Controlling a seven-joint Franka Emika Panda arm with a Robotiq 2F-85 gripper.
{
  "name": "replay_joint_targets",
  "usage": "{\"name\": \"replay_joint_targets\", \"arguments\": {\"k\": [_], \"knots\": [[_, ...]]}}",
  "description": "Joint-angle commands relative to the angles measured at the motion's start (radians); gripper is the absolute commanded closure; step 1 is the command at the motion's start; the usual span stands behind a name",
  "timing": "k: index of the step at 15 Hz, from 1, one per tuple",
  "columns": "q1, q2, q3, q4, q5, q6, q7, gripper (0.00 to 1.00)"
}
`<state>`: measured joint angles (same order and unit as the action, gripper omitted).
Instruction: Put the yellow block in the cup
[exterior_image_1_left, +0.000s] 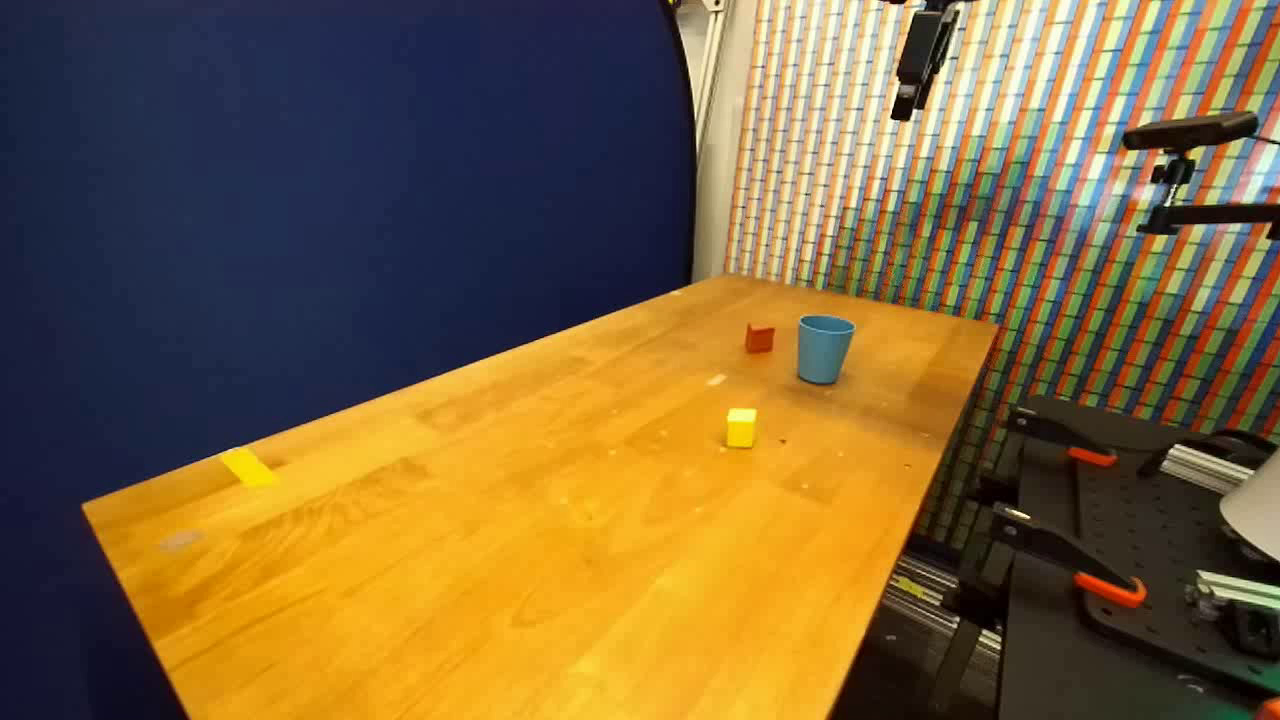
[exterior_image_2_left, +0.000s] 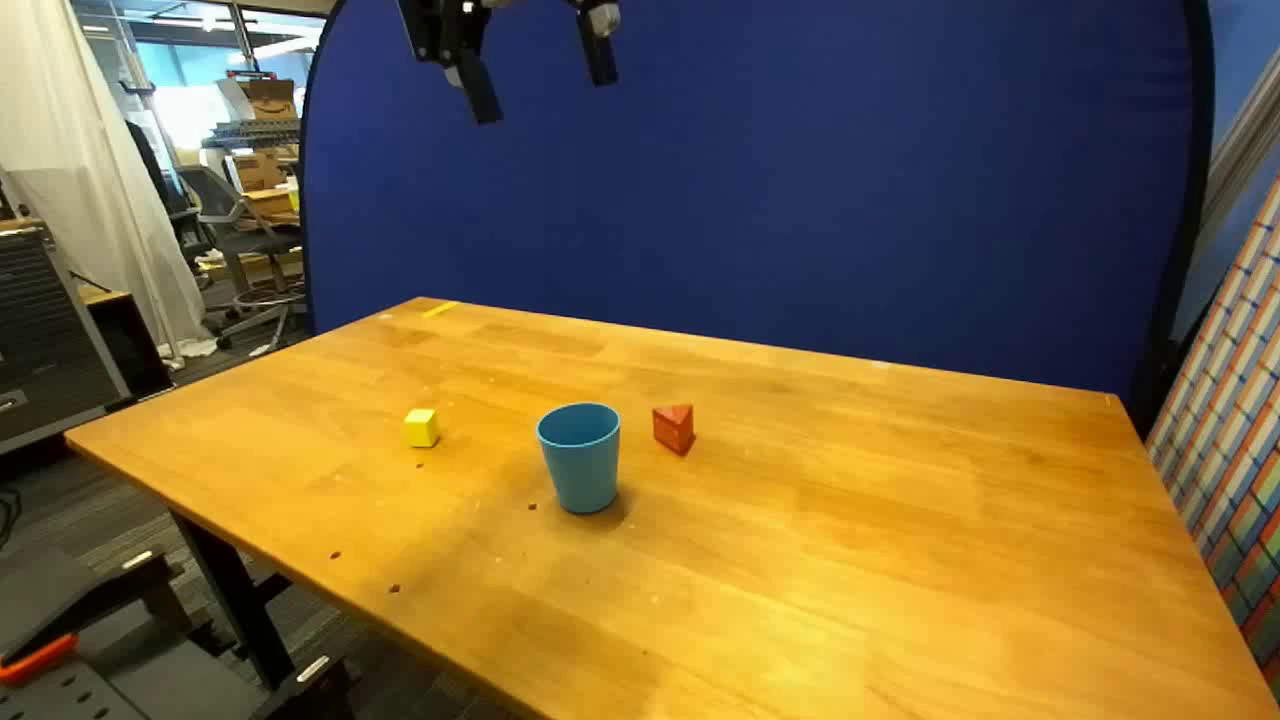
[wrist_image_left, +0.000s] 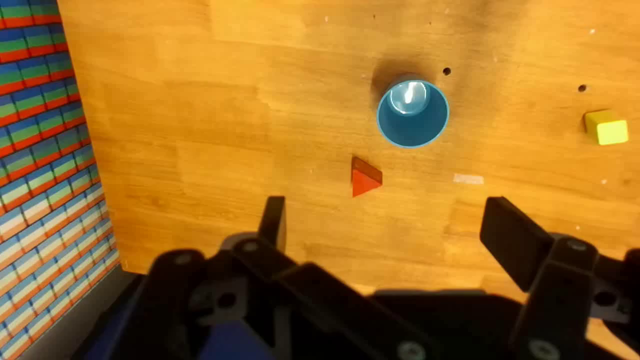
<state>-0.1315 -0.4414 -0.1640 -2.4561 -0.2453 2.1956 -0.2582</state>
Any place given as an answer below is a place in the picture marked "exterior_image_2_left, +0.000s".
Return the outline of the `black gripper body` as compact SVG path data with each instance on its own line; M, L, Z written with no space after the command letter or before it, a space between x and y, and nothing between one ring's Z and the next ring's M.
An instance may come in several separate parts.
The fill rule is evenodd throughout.
M486 43L481 0L401 0L411 53L433 65L458 65Z

